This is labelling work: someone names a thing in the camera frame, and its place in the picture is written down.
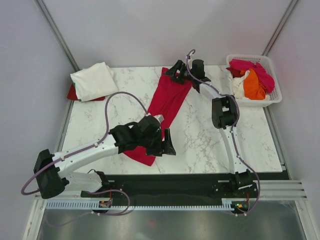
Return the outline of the crimson red t shirt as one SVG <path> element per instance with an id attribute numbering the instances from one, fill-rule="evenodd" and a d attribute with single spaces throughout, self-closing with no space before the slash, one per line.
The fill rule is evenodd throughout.
<path id="1" fill-rule="evenodd" d="M 169 76 L 165 75 L 167 70 L 169 69 L 166 67 L 162 68 L 158 86 L 148 107 L 148 113 L 153 116 L 162 115 L 164 117 L 164 121 L 161 123 L 162 137 L 164 137 L 164 129 L 170 128 L 193 86 L 192 82 L 188 80 L 184 84 L 174 82 Z M 155 156 L 147 156 L 146 149 L 140 146 L 134 150 L 125 151 L 124 154 L 147 166 L 152 166 L 156 159 Z"/>

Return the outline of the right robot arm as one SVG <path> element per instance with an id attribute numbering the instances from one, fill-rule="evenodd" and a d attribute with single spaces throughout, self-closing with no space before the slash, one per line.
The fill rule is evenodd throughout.
<path id="1" fill-rule="evenodd" d="M 200 59 L 194 60 L 191 67 L 178 60 L 164 75 L 181 85 L 192 82 L 193 88 L 211 101 L 212 124 L 222 136 L 229 160 L 229 191 L 235 197 L 242 196 L 253 186 L 253 175 L 252 168 L 242 158 L 237 133 L 240 110 L 235 98 L 212 85 L 206 77 L 204 61 Z"/>

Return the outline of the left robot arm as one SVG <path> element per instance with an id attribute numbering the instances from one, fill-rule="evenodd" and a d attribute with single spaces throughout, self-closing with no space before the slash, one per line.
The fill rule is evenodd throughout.
<path id="1" fill-rule="evenodd" d="M 33 172 L 43 199 L 51 199 L 63 193 L 71 182 L 69 174 L 104 157 L 145 148 L 145 155 L 161 157 L 176 155 L 170 129 L 162 128 L 162 115 L 146 115 L 139 122 L 130 122 L 107 131 L 106 135 L 92 143 L 71 151 L 50 153 L 42 150 Z"/>

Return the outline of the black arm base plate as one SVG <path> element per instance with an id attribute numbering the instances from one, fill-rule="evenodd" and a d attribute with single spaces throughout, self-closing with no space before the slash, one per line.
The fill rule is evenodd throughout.
<path id="1" fill-rule="evenodd" d="M 103 175 L 97 190 L 81 192 L 81 197 L 111 197 L 117 204 L 203 205 L 221 204 L 223 199 L 252 200 L 258 186 L 243 190 L 230 188 L 230 173 Z"/>

